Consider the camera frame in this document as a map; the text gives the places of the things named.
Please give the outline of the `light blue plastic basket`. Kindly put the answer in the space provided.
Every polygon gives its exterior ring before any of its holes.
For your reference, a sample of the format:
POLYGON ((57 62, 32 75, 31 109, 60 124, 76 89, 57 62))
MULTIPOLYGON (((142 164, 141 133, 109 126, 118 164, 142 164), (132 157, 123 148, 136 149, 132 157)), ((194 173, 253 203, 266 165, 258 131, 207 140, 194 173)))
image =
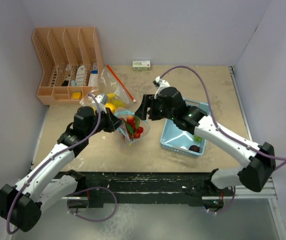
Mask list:
POLYGON ((172 120, 167 119, 160 138, 160 145, 169 151, 197 158, 204 154, 206 140, 202 138, 202 141, 194 141, 193 134, 179 129, 172 120), (191 145, 199 146, 200 151, 190 151, 191 145))

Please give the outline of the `dark purple plum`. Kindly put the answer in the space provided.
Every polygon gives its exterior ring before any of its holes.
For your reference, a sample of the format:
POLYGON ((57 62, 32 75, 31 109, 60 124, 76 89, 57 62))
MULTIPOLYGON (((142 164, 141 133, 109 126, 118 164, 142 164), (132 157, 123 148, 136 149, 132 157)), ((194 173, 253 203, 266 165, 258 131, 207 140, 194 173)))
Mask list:
POLYGON ((200 151, 200 147, 197 145, 191 145, 189 150, 198 153, 200 151))

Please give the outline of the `clear blue-zipper bag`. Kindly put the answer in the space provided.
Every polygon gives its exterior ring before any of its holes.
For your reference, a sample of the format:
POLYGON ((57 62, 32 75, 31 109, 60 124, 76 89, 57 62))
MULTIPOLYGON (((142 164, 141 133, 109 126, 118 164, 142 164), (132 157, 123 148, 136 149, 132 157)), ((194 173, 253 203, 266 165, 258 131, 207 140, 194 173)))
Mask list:
POLYGON ((118 132, 122 135, 122 139, 132 145, 149 133, 150 127, 146 120, 141 120, 133 112, 125 108, 118 108, 115 116, 122 121, 122 125, 118 128, 118 132))

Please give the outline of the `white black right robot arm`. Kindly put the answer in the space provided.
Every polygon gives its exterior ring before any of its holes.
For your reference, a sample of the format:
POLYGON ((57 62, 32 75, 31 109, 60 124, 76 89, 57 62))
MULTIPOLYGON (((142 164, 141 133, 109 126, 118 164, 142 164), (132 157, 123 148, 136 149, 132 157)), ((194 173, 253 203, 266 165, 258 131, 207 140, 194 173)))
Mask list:
POLYGON ((210 141, 237 160, 239 167, 215 169, 210 173, 205 190, 211 196, 236 186, 259 193, 276 168, 271 144, 257 144, 215 124, 204 110, 186 104, 174 87, 165 87, 156 95, 145 94, 135 115, 141 120, 172 120, 179 129, 210 141))

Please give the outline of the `clear orange-zipper bag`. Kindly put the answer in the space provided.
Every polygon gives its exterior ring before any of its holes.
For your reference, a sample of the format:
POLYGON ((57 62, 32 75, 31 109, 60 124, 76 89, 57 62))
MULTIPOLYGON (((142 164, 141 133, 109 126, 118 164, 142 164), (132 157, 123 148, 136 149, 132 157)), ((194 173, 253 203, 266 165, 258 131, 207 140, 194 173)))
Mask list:
POLYGON ((122 102, 114 104, 117 109, 128 108, 136 103, 136 99, 129 92, 125 84, 108 65, 101 73, 98 73, 97 87, 86 86, 82 99, 80 100, 80 105, 84 107, 92 107, 92 101, 95 96, 103 93, 106 95, 115 93, 122 99, 122 102))

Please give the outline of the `green grape bunch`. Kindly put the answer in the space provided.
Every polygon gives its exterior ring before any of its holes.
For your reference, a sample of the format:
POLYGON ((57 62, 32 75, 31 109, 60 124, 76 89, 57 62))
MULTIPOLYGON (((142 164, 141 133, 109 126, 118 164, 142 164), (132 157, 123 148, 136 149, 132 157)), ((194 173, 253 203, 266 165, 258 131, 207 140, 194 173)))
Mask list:
POLYGON ((197 136, 197 135, 194 135, 194 141, 196 142, 201 142, 202 141, 202 138, 197 136))

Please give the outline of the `yellow banana bunch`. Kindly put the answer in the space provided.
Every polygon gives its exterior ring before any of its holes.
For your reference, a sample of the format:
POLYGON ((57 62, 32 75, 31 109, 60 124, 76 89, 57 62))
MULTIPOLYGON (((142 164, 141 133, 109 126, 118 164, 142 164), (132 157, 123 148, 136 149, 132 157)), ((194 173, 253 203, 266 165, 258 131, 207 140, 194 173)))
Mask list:
POLYGON ((122 99, 115 93, 108 93, 108 102, 112 104, 121 103, 122 99))

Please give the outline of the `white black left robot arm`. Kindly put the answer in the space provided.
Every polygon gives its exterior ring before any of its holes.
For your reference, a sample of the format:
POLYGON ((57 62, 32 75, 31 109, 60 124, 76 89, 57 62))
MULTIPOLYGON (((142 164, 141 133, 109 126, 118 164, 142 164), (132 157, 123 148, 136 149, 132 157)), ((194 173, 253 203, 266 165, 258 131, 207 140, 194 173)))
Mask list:
POLYGON ((5 184, 0 189, 0 217, 6 220, 7 233, 31 230, 41 214, 59 199, 84 194, 86 177, 74 170, 57 182, 52 180, 88 146, 92 135, 100 131, 112 133, 122 123, 110 109, 80 107, 46 158, 13 186, 5 184))

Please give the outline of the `yellow mango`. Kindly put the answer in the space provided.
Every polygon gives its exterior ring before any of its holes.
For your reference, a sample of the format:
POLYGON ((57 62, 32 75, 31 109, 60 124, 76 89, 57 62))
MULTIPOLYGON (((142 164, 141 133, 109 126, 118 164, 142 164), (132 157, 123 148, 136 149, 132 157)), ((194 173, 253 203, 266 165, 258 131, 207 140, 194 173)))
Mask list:
POLYGON ((117 109, 116 106, 114 104, 112 104, 112 103, 106 103, 105 104, 105 108, 106 109, 109 108, 113 114, 115 113, 115 111, 117 109))

